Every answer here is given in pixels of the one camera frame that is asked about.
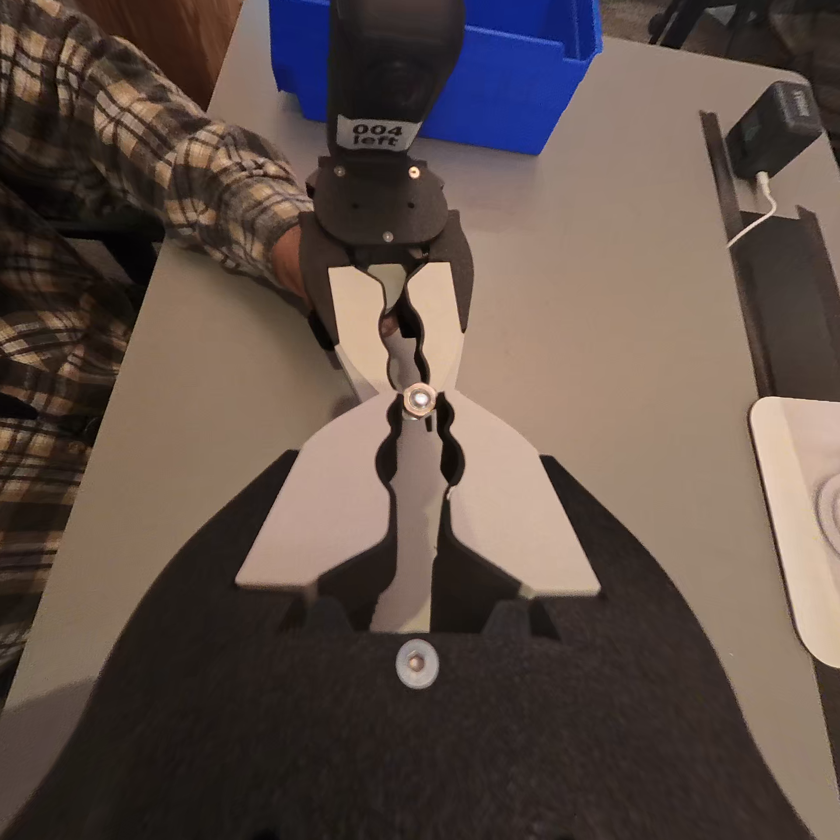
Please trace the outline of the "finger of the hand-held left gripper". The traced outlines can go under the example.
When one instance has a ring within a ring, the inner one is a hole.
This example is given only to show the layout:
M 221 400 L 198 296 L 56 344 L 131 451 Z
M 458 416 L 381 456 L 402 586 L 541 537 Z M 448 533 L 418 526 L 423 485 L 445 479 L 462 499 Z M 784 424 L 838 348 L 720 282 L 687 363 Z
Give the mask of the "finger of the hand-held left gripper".
M 416 326 L 417 369 L 424 383 L 446 392 L 455 387 L 465 340 L 450 264 L 426 264 L 406 282 L 405 293 Z
M 385 289 L 362 270 L 329 269 L 329 288 L 338 338 L 334 353 L 361 403 L 378 396 L 396 398 L 392 357 L 382 334 Z

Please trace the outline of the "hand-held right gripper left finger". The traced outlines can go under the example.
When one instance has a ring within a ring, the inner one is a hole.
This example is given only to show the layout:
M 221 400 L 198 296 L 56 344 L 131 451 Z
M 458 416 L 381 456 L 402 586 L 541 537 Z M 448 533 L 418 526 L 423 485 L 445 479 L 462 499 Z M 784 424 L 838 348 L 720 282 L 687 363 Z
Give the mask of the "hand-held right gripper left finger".
M 397 440 L 387 392 L 332 420 L 295 454 L 235 582 L 307 601 L 377 601 L 396 575 Z

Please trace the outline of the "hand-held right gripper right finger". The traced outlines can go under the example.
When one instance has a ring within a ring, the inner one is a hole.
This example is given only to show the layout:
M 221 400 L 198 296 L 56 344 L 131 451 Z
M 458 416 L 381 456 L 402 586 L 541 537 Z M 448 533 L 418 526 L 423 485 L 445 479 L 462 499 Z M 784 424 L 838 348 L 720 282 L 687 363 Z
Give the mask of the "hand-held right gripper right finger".
M 599 595 L 539 451 L 459 392 L 439 392 L 436 409 L 447 487 L 435 571 L 502 597 Z

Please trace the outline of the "person's left hand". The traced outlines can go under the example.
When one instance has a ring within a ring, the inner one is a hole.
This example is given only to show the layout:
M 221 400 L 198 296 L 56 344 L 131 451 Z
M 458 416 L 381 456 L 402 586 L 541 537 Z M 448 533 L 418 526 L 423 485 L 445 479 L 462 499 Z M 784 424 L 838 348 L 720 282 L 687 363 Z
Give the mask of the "person's left hand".
M 301 230 L 291 227 L 278 238 L 270 252 L 270 264 L 280 294 L 304 316 L 312 310 L 300 264 Z

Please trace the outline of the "blue plastic bin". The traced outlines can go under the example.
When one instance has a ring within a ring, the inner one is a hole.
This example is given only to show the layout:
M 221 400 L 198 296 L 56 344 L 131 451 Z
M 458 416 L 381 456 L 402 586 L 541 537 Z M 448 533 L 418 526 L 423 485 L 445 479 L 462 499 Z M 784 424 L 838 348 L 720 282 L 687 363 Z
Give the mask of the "blue plastic bin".
M 268 1 L 277 88 L 325 122 L 329 2 Z M 458 64 L 419 136 L 540 154 L 602 52 L 596 1 L 468 1 Z

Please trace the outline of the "wooden pillar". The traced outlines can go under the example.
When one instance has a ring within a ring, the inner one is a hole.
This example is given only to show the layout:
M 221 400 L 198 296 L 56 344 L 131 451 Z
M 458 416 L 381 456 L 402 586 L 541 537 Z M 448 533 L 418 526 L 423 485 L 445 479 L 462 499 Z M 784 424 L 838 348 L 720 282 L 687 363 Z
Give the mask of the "wooden pillar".
M 242 1 L 106 2 L 115 35 L 127 39 L 205 108 L 215 89 Z

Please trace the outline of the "white pad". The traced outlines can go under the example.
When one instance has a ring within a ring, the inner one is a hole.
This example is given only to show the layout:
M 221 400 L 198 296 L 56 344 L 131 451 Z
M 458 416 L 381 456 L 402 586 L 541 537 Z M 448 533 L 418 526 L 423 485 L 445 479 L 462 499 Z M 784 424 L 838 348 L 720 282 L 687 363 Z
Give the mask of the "white pad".
M 766 396 L 749 426 L 796 632 L 839 667 L 839 403 Z

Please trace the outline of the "black power adapter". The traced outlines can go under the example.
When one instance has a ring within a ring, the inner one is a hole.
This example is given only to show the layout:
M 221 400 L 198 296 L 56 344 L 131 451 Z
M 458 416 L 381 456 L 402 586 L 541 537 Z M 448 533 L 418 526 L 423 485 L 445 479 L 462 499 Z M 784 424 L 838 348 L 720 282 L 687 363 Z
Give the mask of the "black power adapter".
M 804 82 L 778 80 L 728 132 L 726 145 L 732 173 L 744 181 L 760 172 L 774 177 L 822 133 L 811 87 Z

